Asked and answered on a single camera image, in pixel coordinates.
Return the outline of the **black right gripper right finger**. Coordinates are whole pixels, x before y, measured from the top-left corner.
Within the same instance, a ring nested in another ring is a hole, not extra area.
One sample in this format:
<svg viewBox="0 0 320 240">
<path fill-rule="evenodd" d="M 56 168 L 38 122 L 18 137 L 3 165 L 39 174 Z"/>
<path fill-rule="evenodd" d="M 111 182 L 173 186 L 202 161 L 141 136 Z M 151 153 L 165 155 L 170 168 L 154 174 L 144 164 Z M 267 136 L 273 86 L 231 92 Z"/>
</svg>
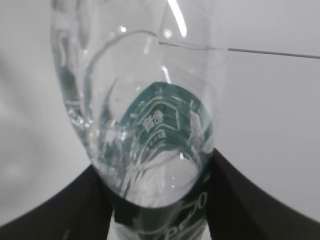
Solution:
<svg viewBox="0 0 320 240">
<path fill-rule="evenodd" d="M 211 158 L 206 217 L 214 240 L 318 240 L 320 223 L 278 201 L 217 149 Z"/>
</svg>

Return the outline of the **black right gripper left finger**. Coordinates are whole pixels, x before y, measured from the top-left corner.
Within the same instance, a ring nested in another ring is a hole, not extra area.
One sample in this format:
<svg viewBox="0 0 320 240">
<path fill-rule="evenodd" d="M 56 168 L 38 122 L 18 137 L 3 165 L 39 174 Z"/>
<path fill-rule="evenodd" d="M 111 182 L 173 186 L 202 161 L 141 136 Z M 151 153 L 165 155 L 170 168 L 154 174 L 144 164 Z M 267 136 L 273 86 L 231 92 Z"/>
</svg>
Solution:
<svg viewBox="0 0 320 240">
<path fill-rule="evenodd" d="M 52 198 L 0 228 L 2 240 L 105 240 L 112 206 L 92 167 Z"/>
</svg>

